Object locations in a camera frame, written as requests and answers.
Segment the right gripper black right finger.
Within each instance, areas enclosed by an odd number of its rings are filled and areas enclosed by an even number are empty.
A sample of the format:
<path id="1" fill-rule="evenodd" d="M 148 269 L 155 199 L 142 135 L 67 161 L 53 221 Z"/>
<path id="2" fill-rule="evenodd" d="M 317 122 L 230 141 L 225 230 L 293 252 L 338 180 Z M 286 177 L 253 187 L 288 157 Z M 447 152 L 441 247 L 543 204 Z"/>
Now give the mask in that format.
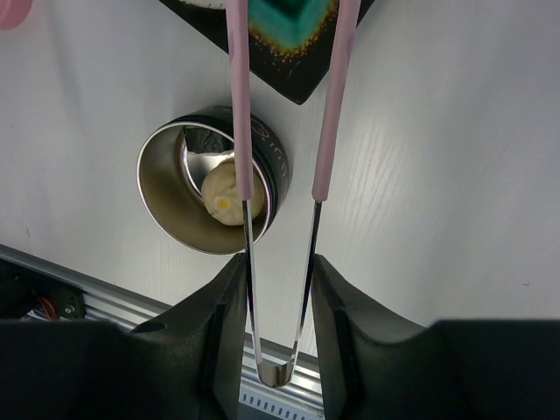
<path id="1" fill-rule="evenodd" d="M 444 319 L 422 327 L 323 256 L 311 298 L 328 419 L 556 419 L 555 320 Z"/>

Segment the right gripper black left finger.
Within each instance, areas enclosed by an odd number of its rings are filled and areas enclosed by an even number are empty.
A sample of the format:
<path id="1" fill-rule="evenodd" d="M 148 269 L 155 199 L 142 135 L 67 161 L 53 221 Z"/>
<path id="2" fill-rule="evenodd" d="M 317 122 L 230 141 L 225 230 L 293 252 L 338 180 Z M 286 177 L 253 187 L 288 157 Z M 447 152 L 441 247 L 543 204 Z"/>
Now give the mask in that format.
<path id="1" fill-rule="evenodd" d="M 34 271 L 1 264 L 4 419 L 234 419 L 245 340 L 245 258 L 126 332 L 26 321 Z"/>

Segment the round cream steamed bun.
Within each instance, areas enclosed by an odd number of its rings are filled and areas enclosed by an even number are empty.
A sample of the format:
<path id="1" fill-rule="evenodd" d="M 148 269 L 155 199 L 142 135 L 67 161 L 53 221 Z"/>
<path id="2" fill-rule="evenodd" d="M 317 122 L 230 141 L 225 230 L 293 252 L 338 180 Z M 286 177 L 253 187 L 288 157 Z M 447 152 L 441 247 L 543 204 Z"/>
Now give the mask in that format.
<path id="1" fill-rule="evenodd" d="M 212 169 L 204 178 L 202 200 L 206 211 L 225 226 L 243 224 L 242 200 L 239 198 L 232 159 Z"/>

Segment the round steel lunch box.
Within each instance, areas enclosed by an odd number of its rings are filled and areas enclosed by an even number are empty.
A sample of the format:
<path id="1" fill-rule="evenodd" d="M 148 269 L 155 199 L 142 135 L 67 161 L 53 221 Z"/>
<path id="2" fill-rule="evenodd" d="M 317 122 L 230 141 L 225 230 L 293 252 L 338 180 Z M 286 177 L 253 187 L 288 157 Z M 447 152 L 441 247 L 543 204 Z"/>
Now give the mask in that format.
<path id="1" fill-rule="evenodd" d="M 244 250 L 242 226 L 225 226 L 206 210 L 201 187 L 206 175 L 230 154 L 189 153 L 186 126 L 221 133 L 234 143 L 233 113 L 228 106 L 211 106 L 178 117 L 156 129 L 145 141 L 136 164 L 142 201 L 152 219 L 174 240 L 203 254 L 228 256 Z M 253 234 L 259 241 L 272 225 L 291 184 L 291 165 L 277 134 L 256 115 L 251 117 L 255 196 Z"/>

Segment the pink metal tongs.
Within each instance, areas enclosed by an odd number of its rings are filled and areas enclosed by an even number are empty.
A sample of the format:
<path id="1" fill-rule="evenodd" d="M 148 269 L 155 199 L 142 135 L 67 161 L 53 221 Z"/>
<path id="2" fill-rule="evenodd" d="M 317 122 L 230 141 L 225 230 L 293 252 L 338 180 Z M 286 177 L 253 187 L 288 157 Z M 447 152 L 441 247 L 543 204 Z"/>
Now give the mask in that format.
<path id="1" fill-rule="evenodd" d="M 305 324 L 307 304 L 312 286 L 313 258 L 319 234 L 321 210 L 323 203 L 328 198 L 331 183 L 340 113 L 360 7 L 361 3 L 359 1 L 339 2 L 323 121 L 311 189 L 314 207 L 306 256 L 304 287 L 301 293 L 301 304 L 298 313 L 298 327 L 290 358 L 283 365 L 275 365 L 263 358 L 257 322 L 252 223 L 254 181 L 249 95 L 249 3 L 247 1 L 226 2 L 227 41 L 233 105 L 234 165 L 243 219 L 249 324 L 258 379 L 263 385 L 272 389 L 281 388 L 291 382 L 298 361 L 299 341 Z"/>

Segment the black seaweed sushi piece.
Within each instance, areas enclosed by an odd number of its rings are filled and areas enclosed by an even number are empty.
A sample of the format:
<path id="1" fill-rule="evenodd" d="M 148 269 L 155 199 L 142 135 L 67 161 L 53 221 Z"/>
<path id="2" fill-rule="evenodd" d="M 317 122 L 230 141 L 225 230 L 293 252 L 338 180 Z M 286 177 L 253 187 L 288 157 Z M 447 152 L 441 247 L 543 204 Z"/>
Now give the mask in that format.
<path id="1" fill-rule="evenodd" d="M 212 129 L 186 126 L 183 128 L 185 146 L 189 153 L 221 155 L 234 150 L 233 142 Z"/>

